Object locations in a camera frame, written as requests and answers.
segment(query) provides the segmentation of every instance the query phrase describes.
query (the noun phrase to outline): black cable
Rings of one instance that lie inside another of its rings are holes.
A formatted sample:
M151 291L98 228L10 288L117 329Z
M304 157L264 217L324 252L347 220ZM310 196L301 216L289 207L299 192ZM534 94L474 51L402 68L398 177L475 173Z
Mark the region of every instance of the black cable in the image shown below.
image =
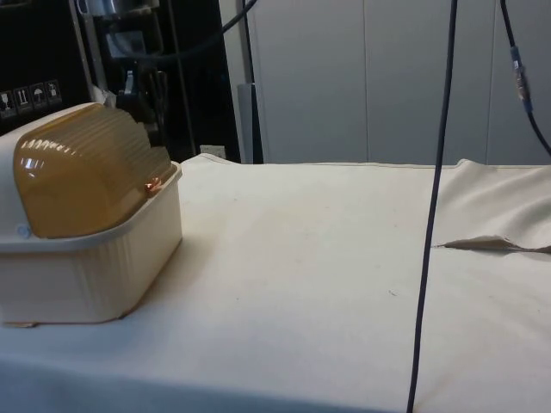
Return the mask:
M545 151L551 157L551 146L549 146L547 140L545 140L545 138L543 137L543 133L542 131L540 131L540 127L537 125L536 119L534 119L534 114L529 113L528 120L530 121L530 125L532 125L532 129L534 129L534 133L540 141L540 144L542 144L543 149L545 149Z
M509 19L509 11L507 10L507 4L505 3L505 0L501 0L500 5L503 20L505 23L505 30L507 31L507 39L509 39L509 45L511 46L511 56L513 59L515 78L517 81L518 95L520 97L520 100L523 102L524 110L528 115L528 120L530 122L530 125L532 126L532 129L534 130L534 133L536 134L536 137L542 144L543 149L545 149L545 151L551 157L551 146L549 146L548 142L543 137L542 131L540 130L540 127L537 125L536 119L534 118L534 109L532 107L532 99L529 91L528 78L526 77L526 73L524 71L523 61L520 59L520 52L518 51L517 44L515 43L515 36L511 27L511 20Z
M174 41L174 49L176 53L180 52L180 44L178 42L178 35L176 32L176 19L174 17L174 5L172 0L168 0L168 12L170 18L170 29L172 32L172 40ZM191 111L189 110L189 98L188 98L188 87L186 84L186 79L183 75L183 65L182 61L178 59L177 61L178 77L180 78L180 89L182 91L182 100L183 100L183 111L186 115L186 127L188 128L189 136L189 148L191 150L191 155L197 155L197 145L195 144L195 136L193 130L193 122L191 120Z
M246 7L246 0L242 0L242 8ZM249 67L251 68L251 83L255 83L255 71L252 67L252 49L251 49L251 33L249 32L249 18L247 15L244 16L243 21L245 22L245 41L247 44L247 58L249 59Z
M440 176L442 175L442 164L444 155L444 141L446 138L446 126L448 125L449 95L451 92L451 79L454 69L455 49L455 24L457 20L457 0L451 0L451 12L449 17L448 34L448 60L446 63L446 80L444 84L444 98L442 114L440 117L440 130L438 131L438 147L436 150L436 165L434 168L434 181L432 183L432 195L430 196L429 218L424 239L423 269L421 271L421 286L419 288L419 299L417 307L417 318L415 321L415 344L413 349L412 381L410 393L407 400L407 413L413 412L415 404L415 391L417 390L417 379L419 373L419 356L421 354L421 332L423 327L424 298L427 291L427 280L429 277L430 247L432 245L432 232L436 217L436 203L438 201L438 189L440 187Z
M136 53L136 52L130 52L128 51L117 39L117 36L115 35L115 29L117 27L116 23L112 23L109 27L110 37L113 41L113 44L117 49L119 49L119 52L121 52L125 57L134 59L134 60L148 60L153 61L157 63L169 63L177 59L189 59L194 57L195 55L199 54L200 52L203 52L204 50L208 49L211 46L214 46L216 43L221 41L224 38L224 33L227 32L229 29L231 29L233 26L235 26L239 21L245 17L245 15L249 12L250 9L257 3L258 0L250 0L245 7L239 13L237 13L228 23L226 23L224 26L222 26L222 29L215 34L212 34L210 37L206 38L202 43L191 47L188 50L185 50L183 52L177 52L177 53L171 53L171 54L165 54L163 56L153 56L151 54L144 54L144 53Z
M509 45L511 47L515 47L515 36L513 35L513 29L511 28L509 10L507 10L507 4L505 4L505 0L501 0L501 13L503 14L503 20L505 22L505 30L507 30L507 39L509 39Z

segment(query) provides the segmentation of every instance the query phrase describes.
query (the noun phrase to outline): warning label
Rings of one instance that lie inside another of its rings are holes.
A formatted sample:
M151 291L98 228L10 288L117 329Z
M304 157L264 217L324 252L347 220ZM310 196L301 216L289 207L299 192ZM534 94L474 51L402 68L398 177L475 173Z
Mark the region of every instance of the warning label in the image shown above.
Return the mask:
M11 90L0 92L0 119L11 118L17 115L14 97Z

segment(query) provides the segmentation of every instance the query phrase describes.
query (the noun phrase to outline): black wire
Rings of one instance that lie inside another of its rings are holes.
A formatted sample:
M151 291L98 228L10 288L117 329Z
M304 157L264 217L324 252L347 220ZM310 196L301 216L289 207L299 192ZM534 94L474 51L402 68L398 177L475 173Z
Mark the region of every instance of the black wire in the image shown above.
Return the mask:
M242 8L246 7L246 0L242 0ZM249 18L245 15L243 21L245 22L245 40L247 43L247 58L249 59L249 66L251 68L251 83L255 83L255 71L252 67L252 49L251 49L251 33L249 32Z
M116 23L111 24L109 27L110 37L115 47L119 49L119 52L121 52L125 57L130 59L148 60L148 61L153 61L157 63L169 63L177 59L189 59L203 52L209 47L214 46L219 41L221 41L224 38L224 33L227 32L229 29L231 29L233 26L235 26L237 23L239 23L239 21L245 17L245 15L249 12L249 10L252 9L252 6L254 6L257 3L257 1L258 0L250 0L245 5L245 7L243 7L243 9L239 11L239 13L237 13L228 23L222 26L222 29L220 31L216 32L215 34L212 34L210 37L206 38L199 45L193 46L190 49L185 50L183 52L165 54L163 56L153 56L151 54L130 52L119 42L119 40L117 39L117 36L115 35L115 29L117 27Z
M509 39L509 45L511 46L511 49L512 49L513 47L517 47L517 44L515 43L515 36L513 34L513 29L511 27L511 20L509 19L509 10L507 10L507 4L505 3L505 0L501 0L500 5L501 5L501 12L503 15L503 20L505 23L505 30L507 31L507 38ZM530 125L532 126L532 129L536 134L536 137L542 144L543 149L545 149L545 151L551 157L551 146L549 146L548 142L543 137L543 133L540 130L540 127L537 125L536 118L534 118L534 114L532 114L531 112L531 105L530 105L529 112L527 111L527 115L528 115L528 120L530 122Z
M168 0L168 11L170 18L170 29L172 32L172 40L174 41L174 49L176 53L180 52L180 44L178 42L178 36L176 32L176 19L174 17L174 5L172 0ZM189 136L189 148L191 150L191 155L197 155L197 145L195 144L195 136L193 130L193 121L191 120L191 111L189 110L189 98L188 98L188 87L186 84L185 76L183 75L183 65L182 61L178 59L177 61L178 77L180 78L180 89L182 91L182 100L183 100L183 111L186 115L186 127L188 128Z
M511 28L511 20L509 19L509 11L507 10L507 4L505 0L501 0L501 13L503 14L503 20L505 22L505 30L507 30L507 39L509 39L509 45L515 47L515 36L513 35L513 29Z
M542 144L543 149L545 149L551 157L551 146L549 146L547 140L543 137L543 133L540 131L540 127L537 125L536 119L534 119L534 114L528 114L528 120L530 121L530 125L532 125L532 129L534 129L534 133L536 134L538 140Z
M436 203L438 201L438 189L440 187L440 176L442 175L442 164L444 155L444 141L446 138L446 126L448 124L449 95L451 92L451 79L454 69L455 49L455 23L457 20L457 0L451 0L451 12L449 17L448 34L448 60L446 63L446 80L444 84L444 98L442 114L440 117L440 130L438 131L438 147L436 150L436 165L434 168L434 181L432 183L432 195L430 197L429 218L424 239L423 269L421 271L421 286L419 288L419 300L417 307L417 318L415 321L415 344L413 349L412 381L407 401L407 413L413 412L415 404L415 391L417 390L417 379L419 373L419 356L421 354L421 333L423 327L424 298L427 291L427 280L429 277L430 246L432 244L432 232L436 216Z

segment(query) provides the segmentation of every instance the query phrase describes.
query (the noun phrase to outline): white cabinet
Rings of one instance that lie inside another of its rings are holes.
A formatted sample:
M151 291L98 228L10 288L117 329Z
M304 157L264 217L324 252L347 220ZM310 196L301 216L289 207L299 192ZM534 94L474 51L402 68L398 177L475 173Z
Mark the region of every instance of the white cabinet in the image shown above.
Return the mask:
M551 3L508 4L551 139ZM264 159L433 163L449 9L449 0L259 0L250 23ZM237 48L226 39L228 55ZM549 162L517 99L495 0L459 2L445 162L463 157Z

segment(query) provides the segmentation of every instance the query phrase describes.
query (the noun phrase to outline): white cloth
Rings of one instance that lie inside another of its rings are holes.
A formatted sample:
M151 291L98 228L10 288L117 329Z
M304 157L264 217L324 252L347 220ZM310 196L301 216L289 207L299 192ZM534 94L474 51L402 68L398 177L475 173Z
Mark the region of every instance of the white cloth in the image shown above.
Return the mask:
M0 329L0 411L405 411L433 170L183 173L183 243L136 312ZM432 250L416 411L549 410L550 262Z
M436 216L435 244L549 251L551 166L462 161L443 178Z

